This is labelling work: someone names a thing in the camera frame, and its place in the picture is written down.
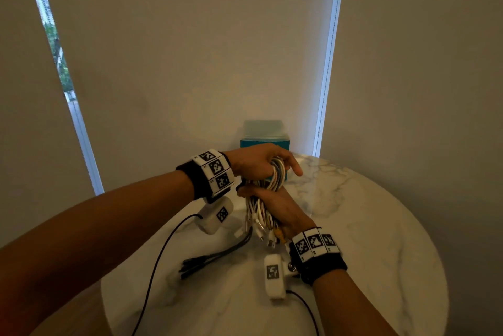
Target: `round table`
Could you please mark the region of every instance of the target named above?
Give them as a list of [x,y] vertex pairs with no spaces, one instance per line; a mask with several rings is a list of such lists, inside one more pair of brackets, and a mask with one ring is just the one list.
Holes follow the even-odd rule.
[[[296,155],[304,175],[288,173],[286,189],[318,226],[336,239],[348,273],[399,335],[442,335],[447,322],[447,283],[430,237],[385,189],[347,168]],[[265,291],[264,257],[283,253],[255,235],[233,254],[185,281],[180,263],[237,243],[234,232],[244,218],[244,199],[229,194],[234,213],[226,228],[206,235],[191,221],[167,245],[154,277],[147,310],[137,335],[314,335],[304,305],[292,295],[271,301]],[[193,202],[171,219],[128,260],[102,280],[105,313],[114,336],[129,336],[138,319],[155,260],[172,229],[199,211]],[[321,320],[309,286],[287,278]]]

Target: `translucent box lid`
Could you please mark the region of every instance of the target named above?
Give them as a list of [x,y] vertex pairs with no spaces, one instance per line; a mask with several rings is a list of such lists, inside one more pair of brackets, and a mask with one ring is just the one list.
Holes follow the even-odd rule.
[[290,140],[282,120],[245,120],[243,139]]

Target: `white device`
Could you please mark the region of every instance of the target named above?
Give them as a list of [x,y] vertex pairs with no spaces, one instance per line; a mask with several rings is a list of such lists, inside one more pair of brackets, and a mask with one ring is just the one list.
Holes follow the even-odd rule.
[[264,258],[264,272],[269,299],[285,299],[285,277],[297,275],[298,272],[292,271],[280,254],[269,254]]
[[234,211],[234,205],[229,197],[223,196],[212,204],[204,199],[206,205],[199,211],[202,218],[196,218],[195,223],[203,232],[213,235],[230,217]]

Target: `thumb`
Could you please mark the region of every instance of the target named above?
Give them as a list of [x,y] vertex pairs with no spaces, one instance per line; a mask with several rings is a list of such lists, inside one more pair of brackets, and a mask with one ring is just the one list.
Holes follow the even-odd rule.
[[270,202],[270,200],[274,197],[274,193],[272,191],[251,184],[241,187],[237,191],[237,195],[244,198],[256,196],[264,201],[265,204]]

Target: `wristband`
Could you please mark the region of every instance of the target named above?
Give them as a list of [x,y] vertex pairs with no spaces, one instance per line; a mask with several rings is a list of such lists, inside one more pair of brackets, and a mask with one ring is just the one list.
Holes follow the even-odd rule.
[[310,286],[316,279],[330,271],[348,269],[333,237],[320,227],[293,237],[290,244],[290,257],[302,281]]
[[194,200],[205,198],[213,203],[230,191],[234,174],[226,155],[210,149],[179,165],[176,170],[184,172],[194,186]]

